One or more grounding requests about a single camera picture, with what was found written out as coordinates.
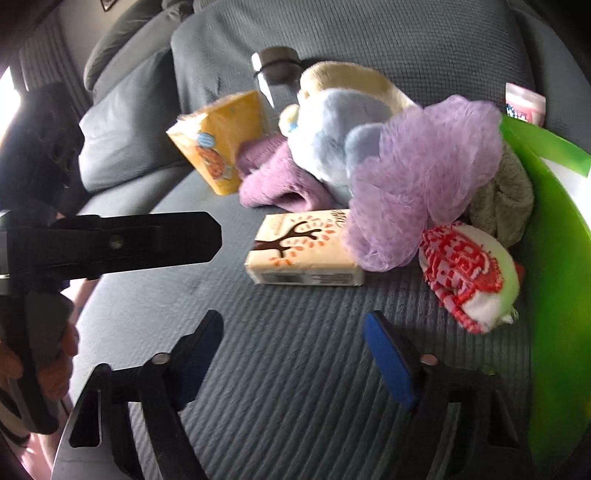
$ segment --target red and white cloth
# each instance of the red and white cloth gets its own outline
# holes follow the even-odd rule
[[[441,304],[468,332],[513,322],[517,270],[492,236],[462,223],[431,228],[423,232],[419,262]]]

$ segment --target sofa cushion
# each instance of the sofa cushion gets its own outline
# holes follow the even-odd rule
[[[368,273],[362,287],[255,285],[244,259],[264,216],[282,210],[246,209],[238,200],[216,195],[193,172],[154,209],[209,212],[222,226],[222,249],[207,264],[105,275],[78,322],[74,397],[96,364],[141,365],[216,309],[224,339],[181,414],[210,480],[391,478],[408,414],[385,388],[362,336],[363,316],[378,309],[420,352],[448,365],[494,366],[518,421],[527,421],[523,309],[514,325],[471,335],[439,305],[417,261]],[[136,438],[147,439],[141,409],[131,413]],[[138,443],[138,455],[145,479],[160,479],[148,441]]]
[[[591,85],[558,35],[535,14],[515,9],[536,91],[546,96],[544,127],[591,153]]]
[[[170,48],[141,63],[80,121],[80,174],[98,192],[166,165],[185,163],[166,130],[178,115]]]
[[[422,105],[458,93],[503,107],[505,82],[534,87],[505,0],[222,0],[184,22],[171,45],[187,113],[254,88],[250,58],[274,45],[377,69]]]
[[[95,83],[95,103],[100,102],[115,85],[154,52],[170,45],[177,27],[193,13],[190,1],[176,2],[145,24],[113,56]]]
[[[78,215],[115,217],[150,213],[192,171],[191,165],[173,165],[126,181],[94,195]]]
[[[206,6],[211,5],[212,3],[217,1],[219,0],[193,0],[193,10],[195,10],[196,12],[200,12]]]
[[[84,68],[84,86],[89,92],[119,49],[162,10],[160,0],[138,0],[113,24],[90,52]]]

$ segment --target window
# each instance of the window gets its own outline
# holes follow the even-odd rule
[[[21,104],[21,96],[14,89],[10,69],[0,78],[0,141]]]

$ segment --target yellow tissue pack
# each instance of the yellow tissue pack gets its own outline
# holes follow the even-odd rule
[[[236,193],[241,180],[234,165],[240,145],[265,134],[260,93],[225,96],[180,116],[166,133],[215,193]]]

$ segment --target curtain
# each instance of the curtain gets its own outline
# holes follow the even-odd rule
[[[49,83],[63,82],[70,94],[78,120],[91,107],[92,101],[82,85],[70,58],[61,31],[57,9],[35,29],[19,52],[19,59],[27,90]]]

